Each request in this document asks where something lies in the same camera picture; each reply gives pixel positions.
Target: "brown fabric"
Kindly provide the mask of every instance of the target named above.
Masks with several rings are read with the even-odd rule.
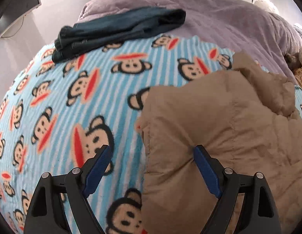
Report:
[[[294,85],[244,53],[233,60],[232,71],[150,89],[139,119],[147,162],[142,221],[149,234],[198,234],[208,220],[217,200],[193,160],[199,144],[224,167],[265,175],[283,233],[302,217],[302,120]]]

